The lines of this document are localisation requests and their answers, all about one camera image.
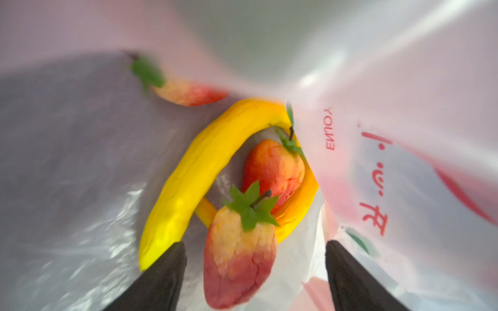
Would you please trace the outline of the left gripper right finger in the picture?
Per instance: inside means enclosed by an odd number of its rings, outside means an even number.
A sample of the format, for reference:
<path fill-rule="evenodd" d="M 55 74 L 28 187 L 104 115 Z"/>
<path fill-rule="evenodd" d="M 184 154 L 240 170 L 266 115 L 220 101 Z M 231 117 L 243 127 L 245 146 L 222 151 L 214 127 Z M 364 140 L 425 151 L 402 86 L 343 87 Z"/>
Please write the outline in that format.
<path fill-rule="evenodd" d="M 337 241 L 326 244 L 326 269 L 336 310 L 408 311 Z"/>

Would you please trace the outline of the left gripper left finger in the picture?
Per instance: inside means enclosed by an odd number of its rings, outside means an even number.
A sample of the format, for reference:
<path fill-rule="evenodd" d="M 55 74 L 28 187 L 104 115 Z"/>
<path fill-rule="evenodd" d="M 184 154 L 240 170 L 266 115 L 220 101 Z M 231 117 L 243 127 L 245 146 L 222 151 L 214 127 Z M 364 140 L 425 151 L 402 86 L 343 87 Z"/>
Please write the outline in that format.
<path fill-rule="evenodd" d="M 176 310 L 186 266 L 185 245 L 175 242 L 105 311 Z"/>

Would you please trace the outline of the yellow banana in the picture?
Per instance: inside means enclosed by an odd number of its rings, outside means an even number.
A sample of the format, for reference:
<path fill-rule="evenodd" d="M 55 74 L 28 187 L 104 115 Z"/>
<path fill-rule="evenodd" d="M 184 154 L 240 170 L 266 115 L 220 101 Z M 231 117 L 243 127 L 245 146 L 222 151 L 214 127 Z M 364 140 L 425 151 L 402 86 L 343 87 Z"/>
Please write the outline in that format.
<path fill-rule="evenodd" d="M 271 212 L 280 225 L 276 228 L 278 243 L 283 242 L 301 223 L 319 189 L 319 185 L 308 162 L 304 161 L 303 163 L 305 174 L 301 186 L 299 186 L 281 208 Z M 201 199 L 195 210 L 195 214 L 207 228 L 211 225 L 216 213 L 216 208 L 206 198 Z"/>
<path fill-rule="evenodd" d="M 150 268 L 181 241 L 201 199 L 250 136 L 271 126 L 289 128 L 290 123 L 283 103 L 249 98 L 233 104 L 203 129 L 168 177 L 148 216 L 140 241 L 140 270 Z"/>

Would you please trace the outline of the small red strawberry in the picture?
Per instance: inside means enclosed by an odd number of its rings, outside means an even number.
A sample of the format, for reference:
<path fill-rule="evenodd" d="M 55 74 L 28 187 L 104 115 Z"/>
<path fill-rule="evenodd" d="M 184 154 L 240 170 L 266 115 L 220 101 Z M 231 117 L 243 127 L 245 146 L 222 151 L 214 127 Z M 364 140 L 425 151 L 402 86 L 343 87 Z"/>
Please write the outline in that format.
<path fill-rule="evenodd" d="M 278 197 L 255 181 L 245 191 L 230 188 L 230 200 L 215 214 L 204 249 L 204 296 L 214 309 L 251 300 L 271 274 L 278 223 L 271 215 Z"/>

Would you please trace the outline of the large red strawberry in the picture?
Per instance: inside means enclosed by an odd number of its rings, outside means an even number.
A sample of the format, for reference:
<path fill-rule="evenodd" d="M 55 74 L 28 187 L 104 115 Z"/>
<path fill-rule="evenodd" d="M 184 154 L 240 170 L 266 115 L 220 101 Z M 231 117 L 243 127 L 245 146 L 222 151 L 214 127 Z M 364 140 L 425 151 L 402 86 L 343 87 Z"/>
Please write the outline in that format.
<path fill-rule="evenodd" d="M 261 194 L 269 190 L 278 197 L 272 214 L 297 191 L 306 174 L 303 152 L 294 133 L 287 134 L 276 126 L 274 129 L 280 141 L 265 139 L 251 150 L 245 161 L 242 181 L 244 193 L 258 181 Z"/>

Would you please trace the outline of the pale strawberry green leaves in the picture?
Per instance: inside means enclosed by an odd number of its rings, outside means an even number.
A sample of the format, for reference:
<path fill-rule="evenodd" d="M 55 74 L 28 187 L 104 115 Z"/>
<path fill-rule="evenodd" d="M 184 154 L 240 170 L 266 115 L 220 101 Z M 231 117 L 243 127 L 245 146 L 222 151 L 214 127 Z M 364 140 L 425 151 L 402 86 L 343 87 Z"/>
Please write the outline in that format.
<path fill-rule="evenodd" d="M 229 95 L 226 90 L 167 74 L 152 59 L 136 51 L 124 53 L 131 59 L 130 70 L 145 93 L 153 91 L 165 101 L 186 107 L 211 104 Z"/>

